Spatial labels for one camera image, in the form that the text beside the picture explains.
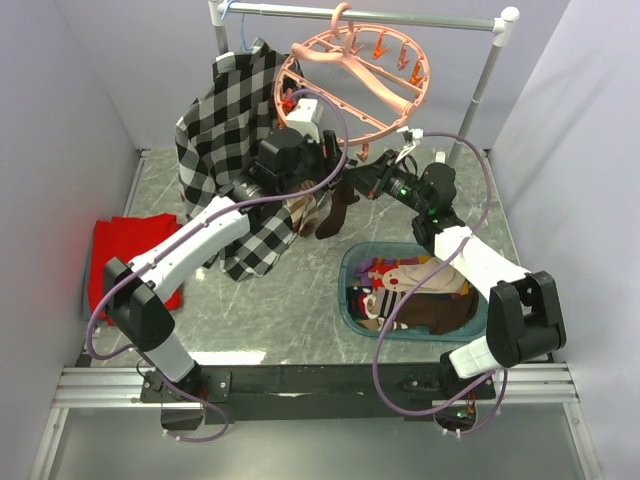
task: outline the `pile of socks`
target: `pile of socks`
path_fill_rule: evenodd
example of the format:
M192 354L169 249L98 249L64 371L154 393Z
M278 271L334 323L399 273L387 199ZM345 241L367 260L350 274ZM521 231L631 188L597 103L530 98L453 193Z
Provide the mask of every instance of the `pile of socks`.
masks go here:
M439 265L428 255L364 260L355 271L355 284L347 288L349 313L359 326L380 330L406 292ZM473 318L478 299L477 290L447 266L407 300L391 329L424 326L431 335L449 333Z
M93 231L93 242L85 270L83 285L83 317L89 319L104 295L103 270L113 257L124 263L141 255L178 231L175 215L168 213L149 218L113 217L111 221L98 220ZM180 290L176 290L165 303L169 310L182 304ZM101 318L107 319L104 313Z

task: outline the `white pipe joint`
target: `white pipe joint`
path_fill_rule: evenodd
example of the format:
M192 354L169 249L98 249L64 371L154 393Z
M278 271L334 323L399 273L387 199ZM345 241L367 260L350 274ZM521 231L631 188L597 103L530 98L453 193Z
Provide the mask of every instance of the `white pipe joint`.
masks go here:
M500 14L500 18L496 18L496 24L493 27L493 44L496 47L504 47L511 37L511 32L516 22L520 18L520 11L516 7L507 7Z
M211 13L211 23L214 27L224 26L222 12L218 10L218 5L224 5L224 0L209 0L209 12Z

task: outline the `laundry basket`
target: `laundry basket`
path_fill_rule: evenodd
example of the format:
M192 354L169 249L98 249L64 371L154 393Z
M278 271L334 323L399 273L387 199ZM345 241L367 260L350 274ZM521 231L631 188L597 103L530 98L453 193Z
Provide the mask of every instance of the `laundry basket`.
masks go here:
M342 258L338 278L338 302L345 323L360 335L378 336L378 332L359 326L347 308L347 288L359 280L354 276L354 272L363 260L371 257L411 258L425 255L425 253L424 248L415 243L365 242L350 248ZM470 342L484 335L487 327L487 310L487 300L480 296L475 316L457 330L444 335L431 335L426 326L418 326L407 330L391 331L387 333L385 338L430 342Z

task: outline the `white wall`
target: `white wall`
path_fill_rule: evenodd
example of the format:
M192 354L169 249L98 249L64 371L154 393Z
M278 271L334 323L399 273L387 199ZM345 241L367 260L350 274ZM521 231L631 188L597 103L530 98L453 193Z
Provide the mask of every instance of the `white wall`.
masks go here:
M0 5L0 476L26 478L65 363L98 217L121 212L136 152L51 0Z
M207 0L56 0L85 47L138 148L172 146L174 126L193 99L211 81L217 55ZM338 0L274 0L278 4L334 7ZM522 87L564 11L568 0L353 0L354 9L417 12L494 18L509 5L522 17L490 82L471 138L491 147ZM240 16L228 18L230 45L239 45ZM293 42L329 28L328 21L247 16L246 37L265 38L287 52ZM430 130L457 131L491 47L486 32L399 27L423 46L431 62L427 108L413 124ZM369 48L373 46L370 39ZM384 57L395 63L398 50ZM336 85L333 68L304 65L306 76L332 92L366 103L367 112L387 109L361 86Z
M607 478L638 477L640 4L572 0L492 152L523 263L560 290Z

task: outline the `folded red towel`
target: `folded red towel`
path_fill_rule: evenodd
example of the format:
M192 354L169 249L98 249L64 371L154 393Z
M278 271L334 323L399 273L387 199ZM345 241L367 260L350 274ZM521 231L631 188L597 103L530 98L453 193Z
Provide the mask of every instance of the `folded red towel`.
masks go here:
M113 217L110 222L98 220L93 234L91 265L89 267L89 307L95 310L102 299L104 266L113 257L127 263L134 257L151 250L178 231L175 215L163 213L155 217ZM169 310L182 304L180 290L165 303ZM100 318L107 318L104 313Z

